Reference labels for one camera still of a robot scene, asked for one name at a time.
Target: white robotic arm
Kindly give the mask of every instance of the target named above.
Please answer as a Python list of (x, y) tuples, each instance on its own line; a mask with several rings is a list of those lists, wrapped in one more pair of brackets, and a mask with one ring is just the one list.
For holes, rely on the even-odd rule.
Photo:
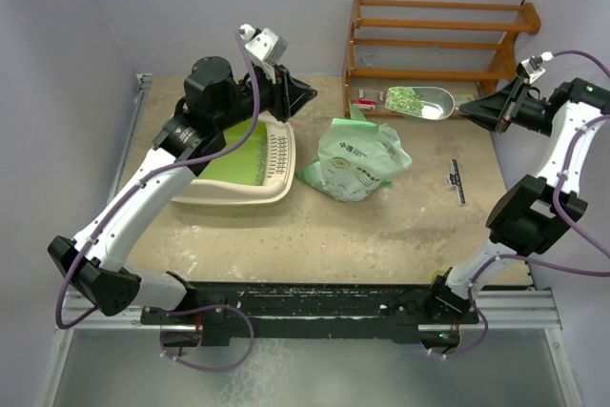
[[(469, 291), (476, 298), (494, 276), (515, 262), (498, 256), (541, 254), (565, 234), (569, 226), (552, 201), (560, 176), (567, 176), (560, 189), (564, 210), (575, 221), (586, 210), (586, 202), (579, 199), (580, 171), (602, 123), (589, 129), (585, 124), (610, 112), (610, 92), (576, 78), (563, 83), (548, 101), (534, 98), (528, 82), (543, 73), (539, 65), (548, 60), (534, 59), (521, 63), (518, 72), (523, 76), (506, 88), (460, 107), (460, 114), (489, 131), (504, 132), (517, 123), (549, 135), (550, 140), (539, 169), (526, 175), (492, 210), (486, 223), (489, 238), (468, 260), (437, 276), (427, 299), (431, 315), (459, 318), (470, 309)], [(571, 145), (578, 130), (583, 135)], [(564, 171), (568, 150), (572, 157), (569, 171)]]
[[(553, 131), (542, 165), (533, 176), (535, 178), (543, 178), (546, 180), (547, 186), (555, 188), (559, 175), (562, 172), (561, 167), (563, 165), (563, 160), (567, 153), (570, 140), (574, 135), (574, 131), (580, 129), (586, 122), (591, 121), (600, 115), (600, 109), (585, 104), (569, 102), (561, 107), (553, 118)], [(599, 128), (592, 128), (587, 130), (579, 139), (574, 150), (574, 155), (572, 156), (568, 179), (561, 188), (563, 193), (579, 194), (582, 164), (584, 163), (584, 159), (586, 158), (591, 142), (597, 134), (598, 129)], [(551, 215), (550, 206), (548, 204), (538, 201), (535, 206), (535, 209), (541, 214)], [(475, 273), (490, 258), (499, 254), (518, 253), (502, 243), (494, 243), (490, 239), (487, 239), (483, 246), (469, 260), (455, 266), (451, 270), (447, 276), (447, 286), (455, 295), (467, 299), (468, 288)], [(515, 261), (512, 259), (502, 259), (487, 268), (478, 279), (477, 284), (474, 285), (474, 297), (477, 297), (481, 288), (511, 262)]]
[(277, 65), (286, 49), (281, 37), (248, 25), (241, 27), (240, 36), (256, 64), (251, 74), (236, 83), (225, 59), (197, 61), (185, 80), (185, 96), (135, 175), (91, 224), (71, 239), (57, 236), (49, 246), (67, 280), (105, 315), (131, 304), (174, 310), (184, 299), (188, 283), (177, 275), (142, 272), (125, 263), (159, 212), (205, 169), (204, 157), (221, 155), (226, 146), (223, 131), (252, 117), (254, 87), (260, 111), (280, 121), (316, 96), (309, 85)]

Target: green plastic bag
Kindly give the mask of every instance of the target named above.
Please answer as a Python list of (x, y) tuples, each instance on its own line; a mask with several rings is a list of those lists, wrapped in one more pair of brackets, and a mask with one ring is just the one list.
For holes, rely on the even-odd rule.
[(371, 123), (354, 107), (352, 119), (335, 118), (317, 147), (317, 159), (296, 177), (342, 202), (357, 202), (411, 166), (397, 132)]

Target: wooden rack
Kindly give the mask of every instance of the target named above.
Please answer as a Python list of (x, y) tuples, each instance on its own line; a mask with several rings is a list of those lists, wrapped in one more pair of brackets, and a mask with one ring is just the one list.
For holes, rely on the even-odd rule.
[[(420, 9), (450, 10), (508, 10), (518, 14), (514, 23), (485, 23), (464, 21), (431, 21), (413, 19), (363, 18), (362, 6), (405, 7)], [(468, 43), (445, 41), (388, 40), (376, 38), (357, 38), (359, 28), (404, 28), (457, 31), (501, 31), (504, 32), (499, 43)], [(478, 82), (484, 93), (496, 90), (499, 80), (515, 77), (514, 46), (520, 32), (537, 33), (540, 18), (534, 5), (467, 4), (454, 2), (420, 2), (413, 0), (354, 0), (352, 15), (345, 45), (343, 61), (343, 111), (349, 117), (350, 78), (393, 78), (414, 80), (474, 81)], [(354, 46), (367, 45), (379, 47), (430, 48), (454, 50), (492, 50), (495, 51), (486, 71), (417, 71), (396, 69), (358, 68), (355, 64)], [(367, 116), (400, 116), (393, 112), (367, 112)]]

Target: beige litter box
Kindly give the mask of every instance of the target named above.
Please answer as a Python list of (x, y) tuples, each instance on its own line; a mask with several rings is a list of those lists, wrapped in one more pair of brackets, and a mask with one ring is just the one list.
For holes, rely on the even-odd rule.
[[(250, 122), (245, 121), (225, 131), (227, 146), (243, 136)], [(244, 145), (212, 161), (173, 201), (198, 205), (275, 203), (288, 193), (293, 184), (295, 156), (292, 126), (262, 113)]]

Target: litter scoop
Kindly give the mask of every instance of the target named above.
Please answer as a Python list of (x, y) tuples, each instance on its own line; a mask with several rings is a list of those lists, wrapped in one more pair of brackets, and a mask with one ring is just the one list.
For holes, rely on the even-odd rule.
[(388, 90), (385, 108), (405, 117), (441, 121), (451, 116), (456, 101), (443, 88), (396, 86)]

